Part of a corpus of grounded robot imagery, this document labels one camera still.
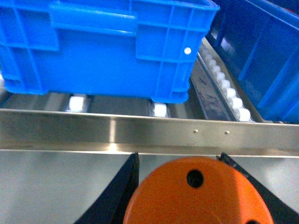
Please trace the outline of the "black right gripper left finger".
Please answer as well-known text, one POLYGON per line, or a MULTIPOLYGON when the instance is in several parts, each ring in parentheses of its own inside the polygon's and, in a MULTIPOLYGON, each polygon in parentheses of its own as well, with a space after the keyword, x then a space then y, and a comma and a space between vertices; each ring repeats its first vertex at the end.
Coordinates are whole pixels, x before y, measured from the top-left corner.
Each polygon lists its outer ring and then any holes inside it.
POLYGON ((139 185, 140 160, 131 154, 102 194, 75 222, 77 224, 122 224, 128 203, 139 185))

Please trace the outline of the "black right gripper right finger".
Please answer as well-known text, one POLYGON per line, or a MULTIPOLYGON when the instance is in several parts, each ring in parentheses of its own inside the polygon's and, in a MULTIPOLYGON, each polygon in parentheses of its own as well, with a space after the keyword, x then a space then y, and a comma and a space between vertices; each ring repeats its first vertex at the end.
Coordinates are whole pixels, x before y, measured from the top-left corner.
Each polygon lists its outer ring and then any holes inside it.
POLYGON ((258 193, 264 200, 275 224, 299 223, 298 212, 286 205, 275 194, 269 191, 263 184, 261 184, 256 178, 254 178, 250 173, 248 173, 234 159, 232 159, 226 153, 221 153, 220 156, 216 156, 216 159, 233 167, 235 170, 240 172, 249 180, 249 182, 255 187, 255 189, 258 191, 258 193))

